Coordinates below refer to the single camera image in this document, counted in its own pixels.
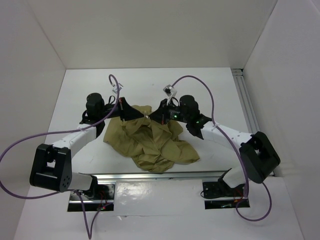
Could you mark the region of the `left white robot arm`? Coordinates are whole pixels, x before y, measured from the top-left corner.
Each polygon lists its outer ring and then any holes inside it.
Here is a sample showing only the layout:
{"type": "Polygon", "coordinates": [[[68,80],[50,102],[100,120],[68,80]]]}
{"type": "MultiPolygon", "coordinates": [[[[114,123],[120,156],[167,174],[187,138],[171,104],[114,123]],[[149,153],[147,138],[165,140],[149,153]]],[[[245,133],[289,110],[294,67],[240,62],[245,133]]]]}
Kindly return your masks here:
{"type": "Polygon", "coordinates": [[[105,104],[99,93],[89,94],[85,106],[86,110],[78,126],[79,131],[52,144],[40,144],[37,147],[29,177],[31,186],[59,193],[78,190],[88,200],[97,197],[97,178],[90,174],[73,172],[73,157],[100,136],[105,127],[105,119],[120,118],[130,121],[143,118],[144,115],[130,106],[123,97],[114,104],[105,104]]]}

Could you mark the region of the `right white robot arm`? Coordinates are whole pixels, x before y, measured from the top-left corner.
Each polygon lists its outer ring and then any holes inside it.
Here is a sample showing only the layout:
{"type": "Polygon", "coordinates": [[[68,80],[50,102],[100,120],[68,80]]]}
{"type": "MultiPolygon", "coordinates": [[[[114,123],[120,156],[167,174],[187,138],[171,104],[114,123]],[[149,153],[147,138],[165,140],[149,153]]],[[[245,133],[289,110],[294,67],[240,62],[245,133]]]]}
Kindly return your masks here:
{"type": "Polygon", "coordinates": [[[223,196],[230,196],[249,180],[263,183],[281,162],[266,134],[261,131],[255,134],[242,132],[213,123],[211,118],[200,112],[198,103],[191,95],[182,96],[179,105],[162,100],[149,117],[163,125],[171,120],[185,123],[191,135],[236,152],[240,166],[227,170],[219,178],[218,190],[223,196]]]}

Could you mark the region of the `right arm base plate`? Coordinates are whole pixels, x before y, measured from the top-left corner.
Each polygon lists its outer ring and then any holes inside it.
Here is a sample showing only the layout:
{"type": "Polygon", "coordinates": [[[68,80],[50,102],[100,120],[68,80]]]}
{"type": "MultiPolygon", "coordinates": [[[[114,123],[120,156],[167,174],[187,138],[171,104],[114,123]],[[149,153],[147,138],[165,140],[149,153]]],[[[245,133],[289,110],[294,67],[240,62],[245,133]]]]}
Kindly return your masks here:
{"type": "Polygon", "coordinates": [[[230,188],[222,181],[205,181],[202,183],[200,196],[204,199],[204,208],[213,209],[234,209],[249,208],[250,203],[244,197],[244,184],[230,188]]]}

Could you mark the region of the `olive tan jacket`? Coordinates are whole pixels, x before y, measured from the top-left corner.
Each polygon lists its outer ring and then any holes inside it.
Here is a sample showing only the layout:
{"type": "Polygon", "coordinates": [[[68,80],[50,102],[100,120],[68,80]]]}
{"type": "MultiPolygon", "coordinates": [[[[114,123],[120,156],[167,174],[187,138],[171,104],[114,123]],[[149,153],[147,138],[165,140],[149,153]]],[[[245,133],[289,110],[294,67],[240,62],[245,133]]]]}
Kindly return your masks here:
{"type": "Polygon", "coordinates": [[[122,121],[112,118],[103,141],[120,155],[132,158],[136,166],[144,171],[163,173],[175,164],[188,165],[200,159],[194,147],[179,139],[182,126],[174,120],[160,124],[149,118],[152,107],[134,105],[144,117],[122,121]]]}

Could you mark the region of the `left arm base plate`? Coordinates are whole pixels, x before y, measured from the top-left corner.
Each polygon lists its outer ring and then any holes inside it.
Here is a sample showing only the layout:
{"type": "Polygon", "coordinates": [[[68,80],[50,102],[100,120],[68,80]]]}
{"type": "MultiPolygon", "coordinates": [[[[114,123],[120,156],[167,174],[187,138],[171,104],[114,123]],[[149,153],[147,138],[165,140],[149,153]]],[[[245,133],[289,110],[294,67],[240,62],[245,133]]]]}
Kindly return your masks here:
{"type": "MultiPolygon", "coordinates": [[[[79,190],[86,212],[96,212],[101,209],[104,212],[114,211],[116,183],[114,181],[99,182],[94,191],[79,190]]],[[[68,201],[68,212],[82,212],[80,197],[71,192],[68,201]]]]}

